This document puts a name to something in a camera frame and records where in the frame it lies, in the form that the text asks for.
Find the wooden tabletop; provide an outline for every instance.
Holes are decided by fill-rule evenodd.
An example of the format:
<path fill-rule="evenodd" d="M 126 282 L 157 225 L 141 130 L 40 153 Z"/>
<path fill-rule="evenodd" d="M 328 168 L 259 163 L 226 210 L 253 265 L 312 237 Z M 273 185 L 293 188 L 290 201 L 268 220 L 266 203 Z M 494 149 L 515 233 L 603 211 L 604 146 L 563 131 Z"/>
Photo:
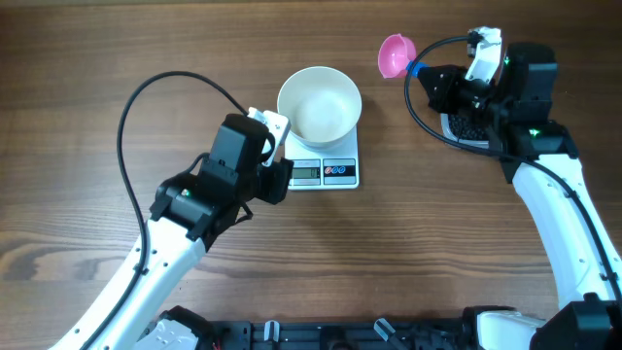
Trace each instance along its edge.
<path fill-rule="evenodd" d="M 244 106 L 276 110 L 282 83 L 313 65 L 363 95 L 361 186 L 290 192 L 222 235 L 162 309 L 210 320 L 457 316 L 507 304 L 547 318 L 555 283 L 534 222 L 493 160 L 453 150 L 412 121 L 402 80 L 383 80 L 390 34 L 419 49 L 500 27 L 504 42 L 550 45 L 551 118 L 581 152 L 590 194 L 622 247 L 620 7 L 582 1 L 253 2 L 0 9 L 0 348 L 44 348 L 80 318 L 138 235 L 115 151 L 129 94 L 190 70 Z M 468 64 L 466 47 L 427 62 Z M 414 107 L 438 116 L 413 83 Z M 129 115 L 125 160 L 143 212 L 159 183 L 209 151 L 232 106 L 171 78 Z"/>

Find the wood grain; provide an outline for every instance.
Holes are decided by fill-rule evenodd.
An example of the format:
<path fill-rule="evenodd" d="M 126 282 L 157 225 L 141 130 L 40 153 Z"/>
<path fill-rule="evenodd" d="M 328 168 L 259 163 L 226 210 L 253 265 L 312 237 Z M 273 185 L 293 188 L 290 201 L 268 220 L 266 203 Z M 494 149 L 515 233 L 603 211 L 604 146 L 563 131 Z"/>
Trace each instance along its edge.
<path fill-rule="evenodd" d="M 418 47 L 487 24 L 538 41 L 560 63 L 551 117 L 570 128 L 586 183 L 622 246 L 619 4 L 552 0 L 253 2 L 0 10 L 0 348 L 43 348 L 79 319 L 121 264 L 137 226 L 119 175 L 121 109 L 145 79 L 191 70 L 243 105 L 276 109 L 296 70 L 327 65 L 363 94 L 362 185 L 291 192 L 216 242 L 162 306 L 208 319 L 372 320 L 455 316 L 509 304 L 556 311 L 534 223 L 493 161 L 432 140 L 402 82 L 376 68 L 396 32 Z M 430 64 L 467 63 L 465 48 Z M 419 87 L 415 108 L 430 124 Z M 209 151 L 232 107 L 167 79 L 130 113 L 124 145 L 143 211 L 157 185 Z"/>

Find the white bowl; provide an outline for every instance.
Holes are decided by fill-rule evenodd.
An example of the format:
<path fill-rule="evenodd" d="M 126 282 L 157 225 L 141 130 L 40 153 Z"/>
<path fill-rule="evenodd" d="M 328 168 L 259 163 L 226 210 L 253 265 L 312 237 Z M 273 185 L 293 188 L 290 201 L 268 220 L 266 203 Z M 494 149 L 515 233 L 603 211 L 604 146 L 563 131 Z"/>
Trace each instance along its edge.
<path fill-rule="evenodd" d="M 326 148 L 337 144 L 359 121 L 361 93 L 347 75 L 329 67 L 294 73 L 279 91 L 279 114 L 292 123 L 290 135 L 304 145 Z"/>

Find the pink cup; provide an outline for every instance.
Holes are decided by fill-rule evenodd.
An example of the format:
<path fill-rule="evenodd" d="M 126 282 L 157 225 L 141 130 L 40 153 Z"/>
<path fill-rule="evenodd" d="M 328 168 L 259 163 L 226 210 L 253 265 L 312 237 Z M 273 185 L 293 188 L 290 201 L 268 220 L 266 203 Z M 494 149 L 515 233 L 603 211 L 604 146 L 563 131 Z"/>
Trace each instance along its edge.
<path fill-rule="evenodd" d="M 388 37 L 378 53 L 378 69 L 382 77 L 403 78 L 406 76 L 408 63 L 415 59 L 415 44 L 401 34 Z"/>

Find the kitchen scale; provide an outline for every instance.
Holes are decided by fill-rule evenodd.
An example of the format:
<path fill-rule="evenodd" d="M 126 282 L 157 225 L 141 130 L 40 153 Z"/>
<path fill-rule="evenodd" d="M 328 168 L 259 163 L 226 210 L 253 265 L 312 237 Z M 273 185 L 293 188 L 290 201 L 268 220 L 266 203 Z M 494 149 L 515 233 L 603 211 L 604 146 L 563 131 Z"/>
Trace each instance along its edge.
<path fill-rule="evenodd" d="M 354 127 L 327 148 L 303 145 L 294 136 L 285 140 L 285 158 L 294 162 L 289 190 L 349 190 L 359 186 L 359 146 Z"/>

